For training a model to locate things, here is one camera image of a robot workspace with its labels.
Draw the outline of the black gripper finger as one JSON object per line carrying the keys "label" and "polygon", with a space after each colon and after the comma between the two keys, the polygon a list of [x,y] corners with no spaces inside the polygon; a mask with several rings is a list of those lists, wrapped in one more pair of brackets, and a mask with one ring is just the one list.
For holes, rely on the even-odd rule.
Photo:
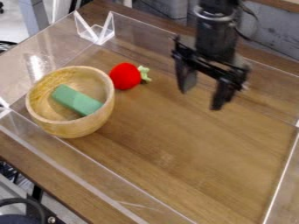
{"label": "black gripper finger", "polygon": [[178,88],[183,94],[191,90],[198,83],[198,69],[196,65],[186,61],[182,57],[175,56],[175,74],[178,80]]}
{"label": "black gripper finger", "polygon": [[222,110],[223,105],[231,102],[235,93],[243,89],[246,77],[235,77],[232,80],[220,78],[210,105],[211,110]]}

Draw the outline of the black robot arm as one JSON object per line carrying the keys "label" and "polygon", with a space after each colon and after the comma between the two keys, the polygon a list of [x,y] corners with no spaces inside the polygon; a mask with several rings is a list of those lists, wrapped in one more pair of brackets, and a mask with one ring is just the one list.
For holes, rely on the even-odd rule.
{"label": "black robot arm", "polygon": [[186,93],[195,87],[198,72],[218,81],[211,110],[222,110],[223,105],[232,100],[235,93],[244,87],[251,72],[250,64],[236,53],[239,37],[248,39],[239,31],[240,11],[256,17],[242,0],[200,0],[194,8],[194,46],[182,42],[180,35],[172,39],[172,58],[180,91]]}

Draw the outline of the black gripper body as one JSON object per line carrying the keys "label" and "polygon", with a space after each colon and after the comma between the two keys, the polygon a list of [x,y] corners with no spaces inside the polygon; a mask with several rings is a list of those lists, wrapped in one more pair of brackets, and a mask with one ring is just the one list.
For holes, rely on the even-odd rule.
{"label": "black gripper body", "polygon": [[236,54],[240,5],[196,5],[196,35],[174,41],[172,58],[182,57],[196,65],[198,72],[216,81],[248,76],[248,64]]}

